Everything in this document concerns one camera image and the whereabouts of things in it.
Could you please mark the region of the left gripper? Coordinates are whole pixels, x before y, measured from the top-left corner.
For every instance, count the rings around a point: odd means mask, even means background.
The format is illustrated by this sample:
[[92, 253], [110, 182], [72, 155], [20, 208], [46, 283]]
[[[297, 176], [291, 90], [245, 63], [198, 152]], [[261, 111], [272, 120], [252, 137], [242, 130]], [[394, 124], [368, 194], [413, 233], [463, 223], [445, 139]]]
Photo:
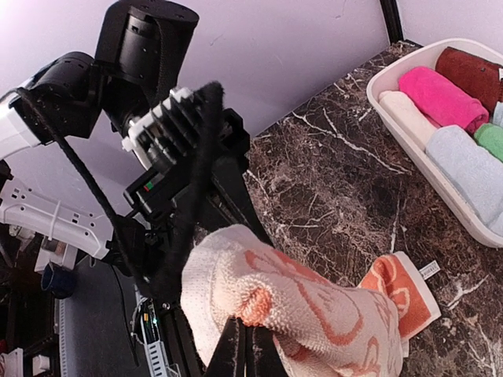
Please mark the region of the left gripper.
[[165, 172], [152, 167], [125, 191], [131, 207], [160, 234], [160, 243], [145, 252], [139, 270], [149, 278], [149, 296], [160, 319], [168, 353], [184, 376], [204, 376], [196, 355], [194, 330], [182, 310], [182, 270], [197, 227], [249, 226], [263, 242], [269, 236], [257, 217], [244, 183], [250, 137], [242, 118], [220, 111], [219, 129], [207, 128], [201, 110], [196, 146]]

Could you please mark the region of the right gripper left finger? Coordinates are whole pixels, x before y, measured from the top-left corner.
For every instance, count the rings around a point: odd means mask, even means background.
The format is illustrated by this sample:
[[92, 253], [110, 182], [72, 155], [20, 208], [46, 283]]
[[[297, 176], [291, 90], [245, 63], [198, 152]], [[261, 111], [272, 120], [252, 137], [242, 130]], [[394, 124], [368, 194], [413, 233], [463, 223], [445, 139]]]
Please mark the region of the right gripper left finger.
[[204, 377], [244, 377], [246, 330], [241, 319], [230, 317], [219, 338]]

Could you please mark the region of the orange bunny towel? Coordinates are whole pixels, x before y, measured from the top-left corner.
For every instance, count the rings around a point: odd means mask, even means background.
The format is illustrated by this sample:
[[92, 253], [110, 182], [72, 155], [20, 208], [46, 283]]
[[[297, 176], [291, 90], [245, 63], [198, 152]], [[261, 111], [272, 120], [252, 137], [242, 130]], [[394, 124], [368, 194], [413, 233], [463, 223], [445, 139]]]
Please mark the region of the orange bunny towel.
[[182, 273], [181, 307], [209, 364], [226, 321], [271, 330], [290, 376], [397, 376], [409, 341], [441, 315], [401, 252], [341, 287], [260, 241], [243, 225], [206, 236]]

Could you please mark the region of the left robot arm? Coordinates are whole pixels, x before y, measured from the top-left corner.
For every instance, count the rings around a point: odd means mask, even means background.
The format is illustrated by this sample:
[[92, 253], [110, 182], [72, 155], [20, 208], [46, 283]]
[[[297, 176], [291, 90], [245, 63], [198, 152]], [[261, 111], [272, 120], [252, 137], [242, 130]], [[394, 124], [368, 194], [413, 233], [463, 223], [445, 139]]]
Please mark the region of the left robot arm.
[[[189, 244], [197, 228], [250, 227], [269, 236], [244, 183], [250, 137], [223, 104], [223, 89], [178, 87], [178, 74], [198, 24], [191, 9], [169, 1], [118, 1], [107, 10], [94, 55], [66, 53], [1, 99], [1, 155], [56, 144], [81, 175], [97, 212], [46, 198], [1, 165], [1, 221], [60, 241], [130, 281], [138, 304], [124, 316], [129, 354], [151, 376], [283, 376], [270, 331], [224, 318], [208, 366], [195, 347], [195, 327], [180, 297]], [[117, 214], [68, 143], [88, 138], [106, 114], [123, 146], [144, 167]]]

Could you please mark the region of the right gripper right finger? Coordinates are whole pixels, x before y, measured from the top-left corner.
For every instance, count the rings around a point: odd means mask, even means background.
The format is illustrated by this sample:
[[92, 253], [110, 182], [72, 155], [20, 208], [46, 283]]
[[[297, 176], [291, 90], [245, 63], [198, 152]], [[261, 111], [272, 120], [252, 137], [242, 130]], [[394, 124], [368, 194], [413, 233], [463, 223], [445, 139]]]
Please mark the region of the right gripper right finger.
[[287, 376], [273, 333], [265, 327], [247, 327], [247, 376]]

